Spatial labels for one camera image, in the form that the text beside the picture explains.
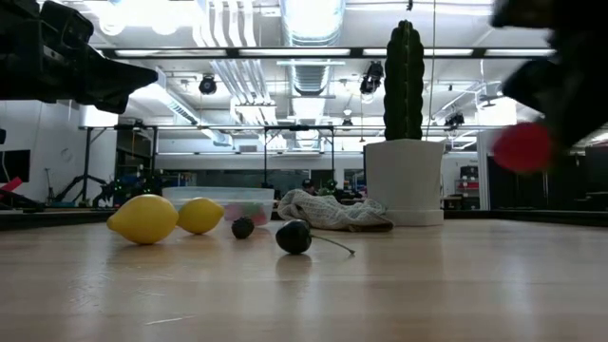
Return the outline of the silver air duct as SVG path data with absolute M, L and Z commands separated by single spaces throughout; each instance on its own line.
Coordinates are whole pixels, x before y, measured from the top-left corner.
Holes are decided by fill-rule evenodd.
M 339 43 L 346 0 L 279 0 L 284 45 L 326 48 Z M 331 67 L 291 66 L 294 90 L 303 96 L 320 95 L 328 85 Z

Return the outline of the dark cherry with stem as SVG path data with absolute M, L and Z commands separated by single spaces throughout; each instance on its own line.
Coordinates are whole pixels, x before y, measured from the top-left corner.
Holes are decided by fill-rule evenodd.
M 355 254 L 355 251 L 346 245 L 325 237 L 314 235 L 311 231 L 310 224 L 306 220 L 289 220 L 275 233 L 277 245 L 290 255 L 302 255 L 307 252 L 311 248 L 314 238 L 339 246 L 348 251 L 351 255 Z

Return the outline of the black background frame rig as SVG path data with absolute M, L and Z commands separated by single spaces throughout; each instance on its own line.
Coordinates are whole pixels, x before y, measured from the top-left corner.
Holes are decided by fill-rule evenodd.
M 88 126 L 82 125 L 78 127 L 79 130 L 85 130 L 87 133 L 86 137 L 86 149 L 89 149 L 91 144 L 91 132 L 93 130 L 103 130 L 107 129 L 111 130 L 129 130 L 133 131 L 134 129 L 140 130 L 152 130 L 153 131 L 153 153 L 152 153 L 152 168 L 155 168 L 157 144 L 159 138 L 160 130 L 167 131 L 201 131 L 211 130 L 211 131 L 262 131 L 263 132 L 263 185 L 268 184 L 268 132 L 273 130 L 275 133 L 279 134 L 283 130 L 287 130 L 290 132 L 304 132 L 315 130 L 320 133 L 323 130 L 328 130 L 331 133 L 330 144 L 331 144 L 331 172 L 332 172 L 332 180 L 335 180 L 335 131 L 337 127 L 335 125 L 308 125 L 308 124 L 291 124 L 291 125 L 220 125 L 220 124 L 195 124 L 195 125 L 147 125 L 147 124 L 115 124 L 115 125 L 106 125 L 106 126 Z

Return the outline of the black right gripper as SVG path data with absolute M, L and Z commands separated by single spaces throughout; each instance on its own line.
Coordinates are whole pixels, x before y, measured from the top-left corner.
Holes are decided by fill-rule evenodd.
M 494 28 L 547 29 L 552 53 L 523 63 L 503 95 L 539 111 L 558 149 L 569 149 L 608 122 L 608 62 L 600 60 L 608 28 L 592 0 L 494 0 Z

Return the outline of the black cabinet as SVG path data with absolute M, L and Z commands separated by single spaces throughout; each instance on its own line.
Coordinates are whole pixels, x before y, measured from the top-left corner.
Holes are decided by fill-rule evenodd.
M 545 172 L 516 174 L 487 159 L 493 210 L 608 212 L 608 145 L 567 155 Z

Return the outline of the clear plastic tupperware container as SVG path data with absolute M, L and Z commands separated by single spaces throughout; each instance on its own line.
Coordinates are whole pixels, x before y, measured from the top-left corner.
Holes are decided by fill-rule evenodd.
M 177 209 L 195 198 L 213 200 L 224 207 L 225 221 L 245 217 L 246 207 L 257 204 L 264 206 L 269 222 L 275 205 L 275 191 L 266 188 L 180 186 L 163 188 L 161 193 Z

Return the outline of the grey waffle cloth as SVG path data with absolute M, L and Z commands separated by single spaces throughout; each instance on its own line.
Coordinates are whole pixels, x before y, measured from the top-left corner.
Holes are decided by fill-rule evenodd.
M 346 205 L 334 196 L 313 196 L 299 189 L 280 200 L 277 213 L 284 220 L 302 219 L 314 229 L 328 231 L 388 232 L 394 226 L 386 208 L 372 199 Z

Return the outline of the dark blackberry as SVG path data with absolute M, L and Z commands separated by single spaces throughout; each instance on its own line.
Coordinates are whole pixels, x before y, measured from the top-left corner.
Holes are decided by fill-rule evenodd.
M 236 239 L 246 239 L 255 230 L 255 224 L 251 218 L 241 217 L 231 225 L 231 231 Z

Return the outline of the yellow lemon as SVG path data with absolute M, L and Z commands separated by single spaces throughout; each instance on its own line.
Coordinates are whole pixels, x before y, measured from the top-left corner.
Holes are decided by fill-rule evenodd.
M 158 195 L 139 195 L 127 201 L 107 221 L 109 230 L 136 244 L 150 245 L 167 238 L 176 228 L 179 213 Z
M 195 198 L 179 210 L 177 225 L 188 233 L 203 235 L 213 230 L 223 219 L 224 207 L 207 198 Z

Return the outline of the red toy strawberry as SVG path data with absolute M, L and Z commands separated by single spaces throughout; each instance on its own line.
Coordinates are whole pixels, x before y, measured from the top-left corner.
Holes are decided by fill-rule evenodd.
M 516 173 L 537 172 L 552 160 L 552 139 L 541 123 L 518 123 L 502 131 L 492 152 L 503 168 Z
M 249 218 L 255 226 L 262 226 L 268 222 L 268 217 L 263 205 L 250 205 L 245 209 L 244 216 Z

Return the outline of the black monitor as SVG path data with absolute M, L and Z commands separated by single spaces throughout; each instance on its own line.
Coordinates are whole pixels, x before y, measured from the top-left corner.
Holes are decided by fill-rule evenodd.
M 15 178 L 29 182 L 30 151 L 0 151 L 0 183 L 7 183 Z

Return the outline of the white plant pot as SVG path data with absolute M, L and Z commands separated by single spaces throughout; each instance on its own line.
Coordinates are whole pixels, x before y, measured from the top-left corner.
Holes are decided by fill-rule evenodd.
M 396 226 L 441 225 L 443 153 L 439 142 L 403 139 L 366 145 L 368 198 L 385 207 Z

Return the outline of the green cactus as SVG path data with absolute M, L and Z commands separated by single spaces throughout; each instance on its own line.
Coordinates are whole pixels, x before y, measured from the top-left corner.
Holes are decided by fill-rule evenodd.
M 424 91 L 424 46 L 410 21 L 400 21 L 387 44 L 384 65 L 385 139 L 421 140 Z

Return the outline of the black tripod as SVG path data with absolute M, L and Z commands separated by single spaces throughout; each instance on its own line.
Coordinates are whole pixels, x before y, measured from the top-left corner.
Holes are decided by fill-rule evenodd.
M 46 205 L 51 207 L 98 207 L 102 200 L 108 200 L 111 198 L 109 192 L 109 183 L 100 178 L 91 175 L 80 175 L 72 179 L 72 181 L 66 185 L 60 192 L 56 193 L 54 188 L 50 184 L 50 169 L 45 169 L 47 176 L 47 201 Z M 96 182 L 100 186 L 99 194 L 89 199 L 87 194 L 88 182 Z M 81 190 L 76 194 L 73 199 L 67 200 L 67 195 L 72 191 L 74 187 L 81 185 Z

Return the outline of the black beam with light strips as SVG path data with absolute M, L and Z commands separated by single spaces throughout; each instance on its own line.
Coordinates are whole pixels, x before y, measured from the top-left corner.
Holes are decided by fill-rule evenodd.
M 100 47 L 103 56 L 116 60 L 202 59 L 380 59 L 383 47 Z M 549 48 L 435 47 L 425 48 L 426 59 L 528 59 L 548 56 Z

